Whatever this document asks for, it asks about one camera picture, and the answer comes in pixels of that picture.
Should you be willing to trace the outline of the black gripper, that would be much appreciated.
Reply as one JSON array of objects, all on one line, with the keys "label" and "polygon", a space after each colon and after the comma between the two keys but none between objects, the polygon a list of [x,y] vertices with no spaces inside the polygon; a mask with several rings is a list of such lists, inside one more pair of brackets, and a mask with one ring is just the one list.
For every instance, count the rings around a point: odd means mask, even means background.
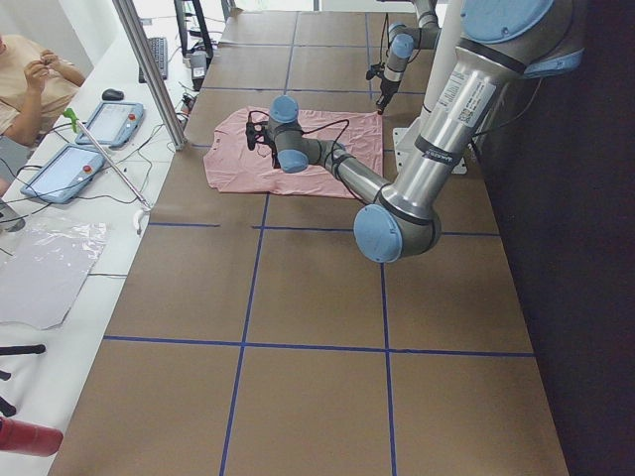
[{"label": "black gripper", "polygon": [[265,116],[264,120],[255,121],[252,118],[254,111],[249,111],[247,121],[245,123],[245,136],[247,140],[247,148],[249,151],[255,151],[258,146],[266,146],[271,154],[272,167],[276,167],[276,145],[268,132],[269,114],[259,111],[259,114]]},{"label": "black gripper", "polygon": [[377,114],[382,116],[393,95],[398,91],[400,86],[400,72],[388,67],[385,63],[379,62],[370,65],[366,72],[366,79],[371,80],[373,77],[380,79],[380,96],[376,101]]}]

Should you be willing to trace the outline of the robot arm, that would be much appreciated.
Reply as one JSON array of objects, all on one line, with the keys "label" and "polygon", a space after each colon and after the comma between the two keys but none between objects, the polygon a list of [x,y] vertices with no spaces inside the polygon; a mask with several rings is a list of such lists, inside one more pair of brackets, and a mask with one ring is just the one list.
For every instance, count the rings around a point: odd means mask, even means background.
[{"label": "robot arm", "polygon": [[385,14],[380,38],[380,56],[369,66],[366,79],[380,79],[380,96],[376,108],[382,114],[393,96],[398,92],[404,73],[410,62],[421,50],[434,50],[441,30],[434,0],[414,0],[417,26],[408,27],[404,23],[389,22]]},{"label": "robot arm", "polygon": [[275,167],[288,174],[325,168],[363,202],[353,232],[368,259],[391,263],[432,249],[441,235],[436,197],[504,87],[519,78],[562,74],[583,54],[583,1],[454,1],[443,18],[432,1],[415,3],[417,27],[388,31],[386,60],[370,67],[381,80],[378,106],[398,90],[416,50],[435,60],[409,158],[394,180],[361,164],[336,141],[301,128],[297,101],[274,99],[264,121],[248,121],[249,148],[269,147]]}]

